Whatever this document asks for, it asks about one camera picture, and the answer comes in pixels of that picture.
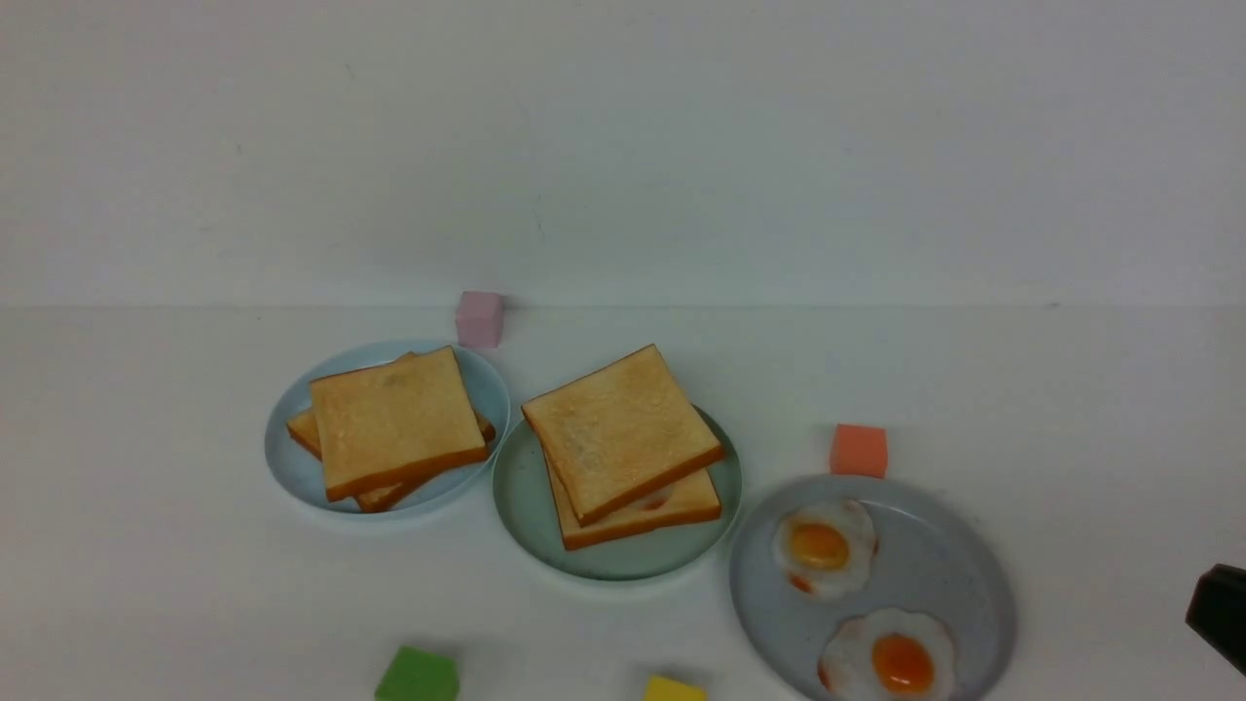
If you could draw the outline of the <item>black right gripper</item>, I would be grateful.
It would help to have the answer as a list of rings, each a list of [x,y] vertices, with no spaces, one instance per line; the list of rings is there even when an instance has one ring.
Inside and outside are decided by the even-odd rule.
[[[1185,624],[1245,676],[1245,569],[1216,564],[1204,572],[1187,604]]]

